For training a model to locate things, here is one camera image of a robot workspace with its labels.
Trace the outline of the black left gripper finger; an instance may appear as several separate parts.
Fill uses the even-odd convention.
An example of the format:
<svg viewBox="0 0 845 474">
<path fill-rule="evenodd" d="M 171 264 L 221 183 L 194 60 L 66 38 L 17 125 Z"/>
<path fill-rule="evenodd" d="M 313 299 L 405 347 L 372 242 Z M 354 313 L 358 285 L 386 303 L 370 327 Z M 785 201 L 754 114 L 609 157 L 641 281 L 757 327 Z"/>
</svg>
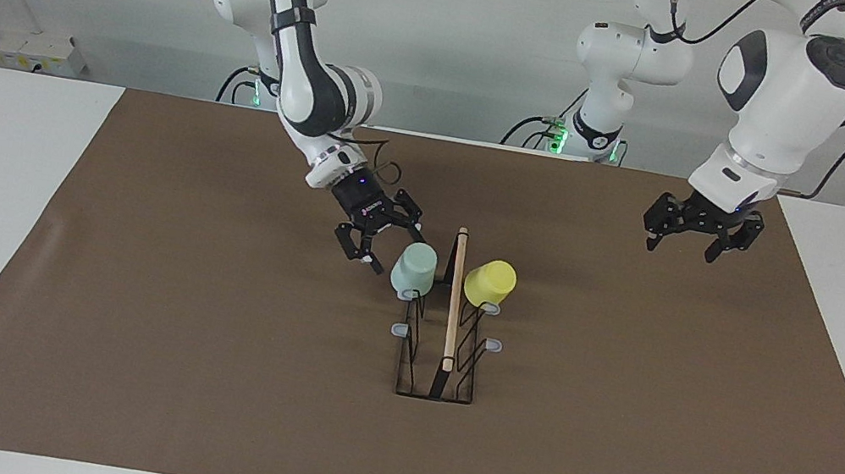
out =
<svg viewBox="0 0 845 474">
<path fill-rule="evenodd" d="M 646 230 L 646 248 L 654 251 L 661 240 L 673 233 L 680 201 L 675 196 L 662 194 L 643 213 L 643 228 Z"/>
<path fill-rule="evenodd" d="M 765 228 L 763 215 L 745 213 L 739 219 L 717 220 L 715 238 L 708 246 L 705 261 L 714 263 L 723 252 L 746 251 L 761 235 Z"/>
</svg>

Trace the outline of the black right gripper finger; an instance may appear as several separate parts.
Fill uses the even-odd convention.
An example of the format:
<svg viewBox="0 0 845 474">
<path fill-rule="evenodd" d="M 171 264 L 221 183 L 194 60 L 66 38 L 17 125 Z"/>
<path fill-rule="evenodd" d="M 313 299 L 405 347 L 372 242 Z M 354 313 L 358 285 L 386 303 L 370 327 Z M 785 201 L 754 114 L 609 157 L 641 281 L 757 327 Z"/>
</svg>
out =
<svg viewBox="0 0 845 474">
<path fill-rule="evenodd" d="M 411 236 L 414 241 L 426 243 L 423 233 L 421 233 L 422 225 L 421 219 L 423 210 L 420 209 L 417 202 L 409 195 L 406 189 L 400 188 L 395 192 L 392 201 L 392 211 L 390 212 L 390 224 L 396 228 L 404 229 Z"/>
<path fill-rule="evenodd" d="M 376 267 L 377 257 L 373 254 L 371 246 L 376 233 L 372 229 L 343 221 L 336 227 L 335 235 L 348 260 L 357 260 L 363 265 Z"/>
</svg>

